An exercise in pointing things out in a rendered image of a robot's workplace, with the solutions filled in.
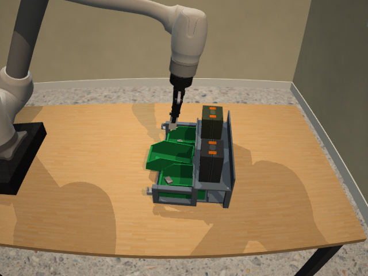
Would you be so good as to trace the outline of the grey metal shelf rack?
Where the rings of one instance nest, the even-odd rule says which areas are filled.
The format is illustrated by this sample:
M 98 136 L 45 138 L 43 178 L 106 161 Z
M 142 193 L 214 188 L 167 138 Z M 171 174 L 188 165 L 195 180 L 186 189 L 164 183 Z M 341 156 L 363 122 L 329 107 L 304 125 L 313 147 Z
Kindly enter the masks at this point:
M 201 121 L 198 118 L 197 123 L 177 121 L 177 127 L 196 127 L 192 187 L 158 185 L 160 177 L 160 172 L 158 171 L 156 184 L 152 184 L 152 189 L 147 187 L 147 195 L 152 195 L 153 203 L 197 206 L 197 202 L 206 202 L 223 204 L 223 208 L 229 208 L 236 179 L 230 111 L 228 111 L 227 121 L 223 121 L 221 140 L 224 141 L 224 163 L 220 183 L 198 181 L 201 152 Z M 206 190 L 204 200 L 197 199 L 198 190 Z M 191 194 L 191 199 L 160 197 L 159 192 Z

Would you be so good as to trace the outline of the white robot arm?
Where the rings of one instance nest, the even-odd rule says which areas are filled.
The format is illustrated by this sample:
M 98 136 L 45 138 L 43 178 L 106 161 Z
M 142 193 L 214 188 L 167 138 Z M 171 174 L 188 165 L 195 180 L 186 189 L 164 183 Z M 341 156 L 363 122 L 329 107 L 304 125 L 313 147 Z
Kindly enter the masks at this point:
M 49 0 L 21 0 L 7 65 L 0 70 L 0 159 L 11 160 L 27 137 L 16 132 L 16 114 L 33 93 L 30 62 Z M 171 34 L 170 72 L 180 78 L 196 75 L 203 53 L 208 22 L 198 9 L 180 5 L 165 6 L 149 0 L 65 0 L 102 9 L 142 14 L 152 17 Z

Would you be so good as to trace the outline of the black case with orange latches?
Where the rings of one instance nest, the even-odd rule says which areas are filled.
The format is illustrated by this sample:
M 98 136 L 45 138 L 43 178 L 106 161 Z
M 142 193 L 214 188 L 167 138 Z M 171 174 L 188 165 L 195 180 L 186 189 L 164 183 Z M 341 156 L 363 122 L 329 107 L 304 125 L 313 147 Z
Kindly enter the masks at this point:
M 224 163 L 224 141 L 201 139 L 199 182 L 220 183 Z

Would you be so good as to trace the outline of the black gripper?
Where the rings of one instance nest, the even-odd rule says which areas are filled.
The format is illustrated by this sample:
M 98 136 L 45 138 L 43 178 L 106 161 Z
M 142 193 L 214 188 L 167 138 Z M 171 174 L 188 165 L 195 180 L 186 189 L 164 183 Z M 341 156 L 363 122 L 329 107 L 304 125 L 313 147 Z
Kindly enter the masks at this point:
M 170 83 L 174 86 L 173 88 L 173 105 L 170 113 L 170 123 L 168 129 L 176 130 L 177 121 L 183 103 L 183 96 L 185 95 L 185 88 L 190 87 L 193 81 L 191 78 L 180 78 L 172 73 L 170 74 Z M 182 99 L 182 100 L 181 100 Z

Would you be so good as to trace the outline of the green bin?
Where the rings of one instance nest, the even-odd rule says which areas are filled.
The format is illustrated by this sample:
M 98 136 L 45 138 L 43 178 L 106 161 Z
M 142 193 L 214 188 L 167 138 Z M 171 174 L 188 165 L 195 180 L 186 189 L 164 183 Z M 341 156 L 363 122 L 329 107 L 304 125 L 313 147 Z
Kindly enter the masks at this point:
M 175 143 L 172 141 L 161 141 L 151 145 L 147 169 L 161 171 L 172 164 L 193 164 L 194 146 Z
M 164 178 L 169 176 L 173 184 L 168 186 L 183 186 L 192 187 L 193 183 L 193 166 L 189 164 L 172 164 L 160 172 L 159 184 L 158 185 L 168 185 Z M 206 190 L 198 190 L 198 200 L 205 199 Z M 179 193 L 165 193 L 159 192 L 160 197 L 171 197 L 171 198 L 186 198 L 191 199 L 191 194 L 179 194 Z
M 181 139 L 182 141 L 177 141 L 178 139 Z M 195 150 L 196 127 L 179 126 L 176 130 L 168 132 L 166 141 L 193 145 Z

